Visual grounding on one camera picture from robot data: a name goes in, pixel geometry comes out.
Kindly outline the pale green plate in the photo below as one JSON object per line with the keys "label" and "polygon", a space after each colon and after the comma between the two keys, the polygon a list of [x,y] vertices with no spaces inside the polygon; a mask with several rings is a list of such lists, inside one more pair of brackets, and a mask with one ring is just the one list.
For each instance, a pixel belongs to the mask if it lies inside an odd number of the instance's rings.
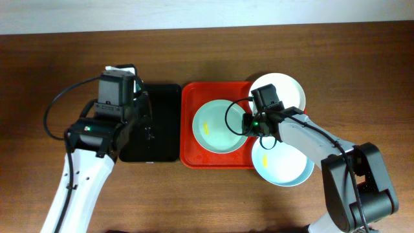
{"label": "pale green plate", "polygon": [[197,110],[192,131],[204,149],[213,153],[230,153],[247,141],[247,136],[236,135],[227,128],[224,118],[231,103],[229,100],[212,100]]}

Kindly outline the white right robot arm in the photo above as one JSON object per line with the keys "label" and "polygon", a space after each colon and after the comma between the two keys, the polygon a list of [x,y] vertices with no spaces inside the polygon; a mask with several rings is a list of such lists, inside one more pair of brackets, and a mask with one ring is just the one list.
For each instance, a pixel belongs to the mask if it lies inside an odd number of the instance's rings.
{"label": "white right robot arm", "polygon": [[327,211],[305,232],[370,232],[370,223],[398,211],[395,189],[374,144],[342,140],[295,107],[245,113],[242,130],[249,137],[273,136],[321,169]]}

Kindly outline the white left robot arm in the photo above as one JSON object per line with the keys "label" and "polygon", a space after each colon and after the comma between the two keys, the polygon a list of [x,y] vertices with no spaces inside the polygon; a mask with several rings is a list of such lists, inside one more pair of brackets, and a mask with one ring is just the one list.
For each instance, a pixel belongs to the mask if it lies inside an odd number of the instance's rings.
{"label": "white left robot arm", "polygon": [[149,122],[151,102],[139,91],[125,102],[93,99],[63,133],[65,162],[42,232],[86,232],[98,196],[132,131]]}

